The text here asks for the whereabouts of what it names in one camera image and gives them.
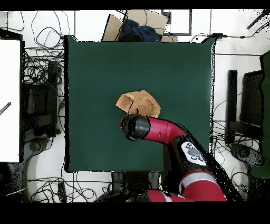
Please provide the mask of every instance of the black bar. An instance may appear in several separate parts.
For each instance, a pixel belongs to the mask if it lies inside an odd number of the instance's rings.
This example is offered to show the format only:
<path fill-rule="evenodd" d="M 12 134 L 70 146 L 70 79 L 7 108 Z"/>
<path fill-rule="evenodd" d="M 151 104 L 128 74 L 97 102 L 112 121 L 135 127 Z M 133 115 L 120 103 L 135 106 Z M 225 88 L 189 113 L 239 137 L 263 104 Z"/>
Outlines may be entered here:
<path fill-rule="evenodd" d="M 263 130 L 260 127 L 241 122 L 229 122 L 229 129 L 233 132 L 243 134 L 252 139 L 262 140 Z"/>
<path fill-rule="evenodd" d="M 229 70 L 228 87 L 227 87 L 227 108 L 226 108 L 226 130 L 225 144 L 233 143 L 235 132 L 230 130 L 229 122 L 236 121 L 236 104 L 237 104 L 237 70 Z"/>
<path fill-rule="evenodd" d="M 252 26 L 255 25 L 255 23 L 257 23 L 261 18 L 263 18 L 264 16 L 268 15 L 270 13 L 270 9 L 264 10 L 261 15 L 259 15 L 257 18 L 254 19 L 254 21 L 247 27 L 247 29 L 249 30 Z"/>

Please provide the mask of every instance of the white floor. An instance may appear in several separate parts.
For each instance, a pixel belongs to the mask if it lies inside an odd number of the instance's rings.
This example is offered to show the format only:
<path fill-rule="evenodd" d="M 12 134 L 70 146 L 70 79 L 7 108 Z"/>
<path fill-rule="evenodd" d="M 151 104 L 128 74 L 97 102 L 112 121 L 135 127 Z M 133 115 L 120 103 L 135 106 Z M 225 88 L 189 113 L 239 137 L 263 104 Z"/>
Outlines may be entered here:
<path fill-rule="evenodd" d="M 173 30 L 172 32 L 185 33 L 188 32 L 186 25 L 188 24 L 187 12 L 171 10 Z M 180 36 L 178 41 L 190 41 L 193 36 L 199 33 L 224 33 L 228 36 L 250 36 L 252 35 L 261 25 L 267 22 L 266 19 L 255 24 L 250 30 L 247 30 L 247 26 L 260 14 L 262 10 L 192 10 L 192 35 L 191 36 Z M 104 27 L 110 13 L 119 17 L 119 13 L 116 11 L 64 11 L 66 15 L 61 11 L 56 11 L 59 17 L 62 34 L 71 34 L 79 41 L 100 41 Z M 51 26 L 59 30 L 59 23 L 53 11 L 39 11 L 36 15 L 35 12 L 22 12 L 23 19 L 25 22 L 24 30 L 18 33 L 24 35 L 25 47 L 34 47 L 37 44 L 34 41 L 34 35 L 37 36 L 45 27 Z M 33 18 L 36 18 L 32 24 L 33 32 L 31 29 L 31 23 Z M 0 27 L 6 27 L 6 14 L 0 12 Z M 8 13 L 8 27 L 14 29 L 22 29 L 23 22 L 20 12 L 9 12 Z M 40 42 L 44 42 L 47 34 L 50 30 L 44 31 L 40 36 Z M 238 70 L 238 93 L 242 91 L 242 77 L 244 73 L 260 70 L 261 66 L 259 63 L 259 56 L 270 50 L 269 40 L 269 27 L 261 30 L 259 33 L 254 35 L 252 38 L 225 38 L 217 41 L 216 45 L 216 57 L 215 57 L 215 107 L 226 99 L 227 89 L 227 73 L 230 69 Z M 201 42 L 204 39 L 202 36 L 198 36 L 196 42 Z M 53 46 L 57 43 L 58 37 L 53 33 L 50 34 L 46 42 L 47 46 Z M 238 119 L 240 112 L 240 100 L 241 95 L 238 97 Z M 226 103 L 220 105 L 214 114 L 214 120 L 225 120 L 225 108 Z M 64 110 L 60 112 L 60 116 L 64 115 Z M 53 142 L 52 147 L 43 152 L 42 154 L 32 158 L 28 168 L 28 179 L 34 180 L 39 178 L 49 177 L 61 177 L 61 167 L 64 161 L 64 134 L 58 135 Z M 246 172 L 243 163 L 232 158 L 230 152 L 224 151 L 222 153 L 216 153 L 217 161 L 222 164 L 227 174 L 231 176 L 237 171 Z M 65 173 L 63 171 L 63 178 L 66 181 L 70 181 L 72 185 L 73 174 Z M 91 181 L 103 181 L 110 182 L 111 174 L 109 172 L 79 172 L 78 181 L 81 188 L 93 189 L 97 196 L 100 196 L 102 187 L 108 186 L 108 183 L 98 183 Z M 247 184 L 247 177 L 243 174 L 238 174 L 234 177 L 234 181 L 240 184 Z M 33 194 L 36 190 L 42 186 L 44 182 L 33 181 L 29 183 L 29 193 Z M 74 182 L 74 186 L 79 188 L 78 183 Z M 72 193 L 72 188 L 66 186 L 67 194 Z M 93 196 L 93 193 L 88 190 L 84 192 L 84 195 L 88 198 Z M 36 199 L 44 199 L 43 194 L 38 194 Z M 85 202 L 82 197 L 78 197 L 74 202 Z"/>

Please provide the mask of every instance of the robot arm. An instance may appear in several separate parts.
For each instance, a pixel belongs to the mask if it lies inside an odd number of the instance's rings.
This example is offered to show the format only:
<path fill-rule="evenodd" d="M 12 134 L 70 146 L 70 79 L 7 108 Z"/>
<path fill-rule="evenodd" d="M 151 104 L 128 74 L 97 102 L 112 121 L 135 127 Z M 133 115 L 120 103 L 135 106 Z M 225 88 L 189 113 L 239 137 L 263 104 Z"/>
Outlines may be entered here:
<path fill-rule="evenodd" d="M 164 145 L 171 168 L 162 184 L 165 191 L 196 201 L 226 201 L 205 160 L 207 153 L 203 156 L 179 125 L 159 118 L 128 115 L 121 120 L 121 128 L 131 141 L 149 140 Z"/>

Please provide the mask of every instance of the black border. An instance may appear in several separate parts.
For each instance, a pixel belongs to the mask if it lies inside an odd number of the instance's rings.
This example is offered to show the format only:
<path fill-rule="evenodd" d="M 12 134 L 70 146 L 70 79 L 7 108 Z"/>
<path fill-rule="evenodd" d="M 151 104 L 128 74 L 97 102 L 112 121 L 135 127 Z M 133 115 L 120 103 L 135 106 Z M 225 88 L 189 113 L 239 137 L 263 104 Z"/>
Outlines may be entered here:
<path fill-rule="evenodd" d="M 20 41 L 20 112 L 19 112 L 19 163 L 23 162 L 24 157 L 24 120 L 23 111 L 25 110 L 24 105 L 24 94 L 23 94 L 23 81 L 24 81 L 24 69 L 25 69 L 25 42 L 23 36 L 18 33 L 0 29 L 0 39 L 3 40 L 17 40 Z"/>
<path fill-rule="evenodd" d="M 191 30 L 192 30 L 192 10 L 189 10 L 189 29 L 188 33 L 172 33 L 173 36 L 191 36 Z M 171 36 L 170 33 L 164 33 L 163 36 Z"/>
<path fill-rule="evenodd" d="M 69 135 L 69 36 L 64 36 L 64 100 L 65 100 L 65 164 L 64 170 L 66 173 L 69 173 L 70 165 L 70 135 Z"/>

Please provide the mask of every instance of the cable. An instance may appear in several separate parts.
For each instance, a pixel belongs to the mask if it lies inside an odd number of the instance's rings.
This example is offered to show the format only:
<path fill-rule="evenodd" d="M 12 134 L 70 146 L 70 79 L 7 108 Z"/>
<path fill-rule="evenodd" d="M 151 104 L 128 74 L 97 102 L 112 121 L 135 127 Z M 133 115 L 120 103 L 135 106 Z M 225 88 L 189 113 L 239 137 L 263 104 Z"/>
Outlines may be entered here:
<path fill-rule="evenodd" d="M 265 24 L 263 24 L 262 26 L 260 26 L 254 34 L 252 34 L 251 36 L 227 36 L 224 35 L 225 38 L 240 38 L 240 39 L 244 39 L 244 38 L 252 38 L 257 32 L 261 31 L 262 29 L 264 29 L 265 27 L 267 27 L 267 25 L 270 23 L 270 20 L 268 22 L 266 22 Z"/>
<path fill-rule="evenodd" d="M 221 104 L 225 103 L 226 101 L 227 101 L 227 100 L 224 100 L 224 101 L 221 102 L 219 105 L 217 105 L 216 108 L 214 109 L 214 113 L 215 113 L 216 109 L 218 108 L 218 106 L 220 106 Z"/>
<path fill-rule="evenodd" d="M 146 12 L 146 10 L 144 10 L 144 12 L 145 12 L 145 14 L 146 14 L 146 23 L 145 23 L 145 26 L 146 26 L 147 21 L 148 21 L 148 16 L 147 16 L 147 12 Z"/>
<path fill-rule="evenodd" d="M 21 190 L 15 191 L 15 192 L 13 192 L 13 193 L 7 194 L 6 196 L 9 196 L 9 195 L 12 195 L 12 194 L 19 193 L 19 192 L 24 191 L 24 190 L 26 190 L 26 189 L 28 189 L 28 188 L 29 188 L 29 187 L 26 187 L 26 188 L 24 188 L 24 189 L 21 189 Z"/>
<path fill-rule="evenodd" d="M 165 30 L 165 29 L 162 29 L 162 28 L 153 28 L 153 29 L 159 29 L 159 30 L 166 31 L 167 33 L 169 33 L 169 34 L 170 34 L 170 36 L 171 36 L 171 39 L 172 39 L 173 43 L 175 42 L 175 41 L 173 40 L 174 35 L 173 35 L 171 32 L 169 32 L 169 31 L 167 31 L 167 30 Z"/>
<path fill-rule="evenodd" d="M 208 34 L 206 34 L 206 33 L 199 33 L 199 34 L 195 35 L 189 42 L 192 42 L 197 36 L 205 36 L 205 37 L 208 37 Z"/>
<path fill-rule="evenodd" d="M 124 18 L 123 18 L 123 24 L 120 26 L 120 28 L 119 28 L 119 30 L 118 30 L 118 34 L 116 35 L 116 37 L 115 37 L 115 42 L 116 42 L 116 40 L 117 40 L 117 38 L 118 38 L 118 36 L 119 36 L 119 34 L 120 34 L 120 30 L 122 29 L 122 27 L 125 25 L 125 23 L 127 22 L 127 20 L 128 20 L 129 18 L 128 18 L 128 10 L 126 10 L 126 13 L 124 13 Z"/>
<path fill-rule="evenodd" d="M 22 21 L 23 21 L 23 28 L 22 29 L 17 30 L 17 29 L 13 29 L 13 28 L 9 28 L 8 27 L 8 13 L 7 13 L 7 27 L 0 27 L 0 29 L 14 30 L 14 31 L 23 31 L 24 30 L 24 19 L 23 19 L 22 11 L 21 11 L 21 16 L 22 16 Z"/>

